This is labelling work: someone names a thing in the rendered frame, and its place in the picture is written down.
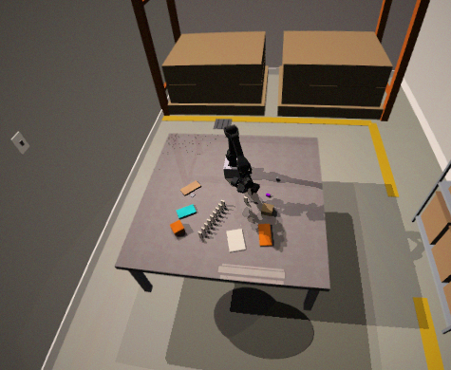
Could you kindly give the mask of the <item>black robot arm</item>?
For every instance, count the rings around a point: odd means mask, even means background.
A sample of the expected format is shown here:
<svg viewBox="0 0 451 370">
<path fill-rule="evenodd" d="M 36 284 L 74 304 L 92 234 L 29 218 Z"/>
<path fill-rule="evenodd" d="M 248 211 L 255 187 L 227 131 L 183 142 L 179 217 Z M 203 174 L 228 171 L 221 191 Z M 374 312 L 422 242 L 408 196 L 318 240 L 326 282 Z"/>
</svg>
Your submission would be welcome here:
<svg viewBox="0 0 451 370">
<path fill-rule="evenodd" d="M 228 166 L 237 168 L 240 179 L 243 181 L 238 182 L 237 191 L 244 194 L 254 185 L 254 182 L 250 176 L 252 173 L 252 167 L 250 162 L 248 162 L 248 159 L 246 159 L 243 155 L 237 126 L 233 124 L 224 127 L 224 133 L 226 138 L 228 138 L 229 143 L 229 149 L 226 154 L 226 158 L 229 160 Z M 249 169 L 250 171 L 248 171 Z"/>
</svg>

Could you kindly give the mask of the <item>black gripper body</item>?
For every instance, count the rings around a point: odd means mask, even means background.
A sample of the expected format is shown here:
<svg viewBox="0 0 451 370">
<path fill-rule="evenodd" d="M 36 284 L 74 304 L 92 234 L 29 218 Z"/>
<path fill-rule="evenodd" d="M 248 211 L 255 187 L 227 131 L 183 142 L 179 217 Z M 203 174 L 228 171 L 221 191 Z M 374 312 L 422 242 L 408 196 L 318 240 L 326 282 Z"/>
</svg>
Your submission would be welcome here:
<svg viewBox="0 0 451 370">
<path fill-rule="evenodd" d="M 234 177 L 234 178 L 232 179 L 232 181 L 231 181 L 231 185 L 236 186 L 236 185 L 238 184 L 238 182 L 239 182 L 238 180 L 241 181 L 241 182 L 243 182 L 242 179 L 239 179 L 238 177 Z M 251 191 L 252 191 L 253 193 L 257 193 L 257 191 L 259 190 L 259 188 L 260 188 L 260 185 L 254 183 L 253 187 L 251 188 Z"/>
</svg>

